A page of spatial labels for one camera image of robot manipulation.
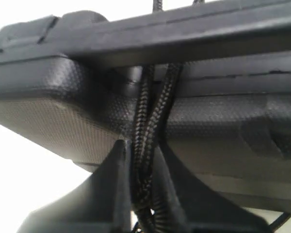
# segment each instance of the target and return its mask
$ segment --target black plastic stand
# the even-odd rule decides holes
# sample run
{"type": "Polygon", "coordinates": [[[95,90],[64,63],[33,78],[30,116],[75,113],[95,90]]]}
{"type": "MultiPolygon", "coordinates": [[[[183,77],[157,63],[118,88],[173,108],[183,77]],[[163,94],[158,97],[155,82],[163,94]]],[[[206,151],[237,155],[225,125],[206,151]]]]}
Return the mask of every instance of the black plastic stand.
{"type": "MultiPolygon", "coordinates": [[[[30,214],[18,233],[130,232],[130,142],[118,140],[82,185],[30,214]]],[[[166,143],[155,151],[153,209],[156,232],[271,233],[260,217],[209,189],[166,143]]]]}

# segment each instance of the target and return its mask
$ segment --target white background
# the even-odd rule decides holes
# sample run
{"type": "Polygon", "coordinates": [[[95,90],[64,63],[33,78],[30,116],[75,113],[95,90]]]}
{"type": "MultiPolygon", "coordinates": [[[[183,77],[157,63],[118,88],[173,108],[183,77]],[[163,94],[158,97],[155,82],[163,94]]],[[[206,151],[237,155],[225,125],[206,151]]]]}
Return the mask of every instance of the white background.
{"type": "MultiPolygon", "coordinates": [[[[0,28],[47,15],[78,10],[97,11],[108,20],[148,14],[152,0],[1,0],[0,28]]],[[[192,0],[165,0],[164,9],[190,5],[192,0]]],[[[15,233],[28,213],[77,187],[89,176],[46,149],[0,126],[0,233],[15,233]]],[[[254,210],[267,220],[279,213],[254,210]]],[[[291,220],[278,231],[291,233],[291,220]]]]}

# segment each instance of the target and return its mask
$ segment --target white wall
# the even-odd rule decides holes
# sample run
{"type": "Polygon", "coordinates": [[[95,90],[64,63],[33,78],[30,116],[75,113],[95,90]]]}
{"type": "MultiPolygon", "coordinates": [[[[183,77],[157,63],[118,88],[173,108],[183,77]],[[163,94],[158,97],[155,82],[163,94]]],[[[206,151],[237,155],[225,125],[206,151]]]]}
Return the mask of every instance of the white wall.
{"type": "MultiPolygon", "coordinates": [[[[164,8],[190,5],[192,0],[165,0],[164,8]]],[[[151,0],[1,0],[0,28],[47,15],[77,10],[100,12],[109,20],[151,12],[151,0]]],[[[69,192],[89,173],[0,126],[0,233],[15,233],[27,214],[69,192]]],[[[257,211],[269,221],[279,213],[257,211]]],[[[291,233],[291,220],[279,233],[291,233]]]]}

